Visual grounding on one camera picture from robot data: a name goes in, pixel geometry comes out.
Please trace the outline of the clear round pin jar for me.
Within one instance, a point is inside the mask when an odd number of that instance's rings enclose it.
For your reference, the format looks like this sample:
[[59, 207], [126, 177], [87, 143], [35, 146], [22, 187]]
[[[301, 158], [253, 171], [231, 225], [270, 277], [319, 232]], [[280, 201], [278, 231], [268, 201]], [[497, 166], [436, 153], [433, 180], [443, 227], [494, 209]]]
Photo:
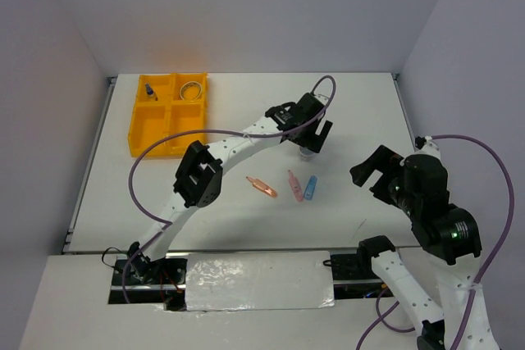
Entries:
[[308, 148], [299, 148], [299, 159], [301, 161], [311, 161], [317, 154]]

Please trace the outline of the beige masking tape roll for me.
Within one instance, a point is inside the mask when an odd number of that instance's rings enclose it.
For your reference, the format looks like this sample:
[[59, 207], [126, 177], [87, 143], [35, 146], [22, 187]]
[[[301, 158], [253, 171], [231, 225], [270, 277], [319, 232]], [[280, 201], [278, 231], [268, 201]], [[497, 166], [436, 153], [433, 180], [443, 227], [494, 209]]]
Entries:
[[189, 81], [180, 87], [181, 100], [194, 101], [201, 97], [203, 86], [198, 81]]

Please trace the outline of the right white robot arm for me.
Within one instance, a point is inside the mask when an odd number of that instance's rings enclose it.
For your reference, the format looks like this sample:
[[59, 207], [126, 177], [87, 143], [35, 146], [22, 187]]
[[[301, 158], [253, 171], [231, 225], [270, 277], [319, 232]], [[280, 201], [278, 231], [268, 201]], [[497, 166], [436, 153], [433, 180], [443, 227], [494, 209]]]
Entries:
[[400, 209], [426, 253], [440, 300], [435, 302], [405, 267], [393, 243], [380, 235], [358, 246], [357, 268], [380, 278], [412, 322], [420, 349], [497, 349], [484, 294], [476, 275], [482, 244], [477, 222], [450, 202], [448, 172], [438, 146], [416, 139], [416, 151], [402, 157], [381, 145], [349, 173], [361, 187], [377, 171], [374, 198]]

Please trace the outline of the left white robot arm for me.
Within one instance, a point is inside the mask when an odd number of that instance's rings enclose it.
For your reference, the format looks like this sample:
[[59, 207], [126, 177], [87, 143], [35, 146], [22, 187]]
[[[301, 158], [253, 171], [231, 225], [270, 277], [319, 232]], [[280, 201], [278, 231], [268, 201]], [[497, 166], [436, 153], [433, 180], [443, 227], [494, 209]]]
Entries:
[[155, 281], [173, 239], [198, 209], [217, 200], [223, 176], [242, 161], [285, 141], [320, 152], [332, 123], [327, 121], [320, 134], [316, 130], [332, 100], [305, 93], [298, 102], [269, 108], [241, 132], [221, 130], [219, 133], [227, 134], [227, 139], [208, 145], [192, 142], [176, 170], [173, 192], [162, 214], [150, 216], [157, 224], [147, 233], [148, 240], [130, 245], [123, 273], [131, 271], [144, 284]]

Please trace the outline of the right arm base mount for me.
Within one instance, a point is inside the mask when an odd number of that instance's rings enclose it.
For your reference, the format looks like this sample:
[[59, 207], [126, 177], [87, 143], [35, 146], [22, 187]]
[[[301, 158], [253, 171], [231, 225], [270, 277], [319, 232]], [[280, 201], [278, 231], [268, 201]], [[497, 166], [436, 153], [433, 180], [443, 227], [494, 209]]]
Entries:
[[322, 264], [331, 270], [337, 301], [374, 299], [386, 288], [384, 282], [361, 263], [356, 253], [331, 254]]

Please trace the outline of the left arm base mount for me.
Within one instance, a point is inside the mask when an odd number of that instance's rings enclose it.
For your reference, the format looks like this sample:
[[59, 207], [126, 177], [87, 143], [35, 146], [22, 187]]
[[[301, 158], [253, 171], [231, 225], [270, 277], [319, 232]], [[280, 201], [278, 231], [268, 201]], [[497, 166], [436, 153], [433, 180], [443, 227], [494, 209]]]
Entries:
[[168, 257], [142, 279], [133, 266], [126, 271], [126, 291], [122, 290], [122, 274], [127, 255], [120, 249], [109, 247], [101, 262], [112, 270], [107, 303], [109, 305], [159, 304], [167, 311], [185, 311], [185, 277], [187, 258]]

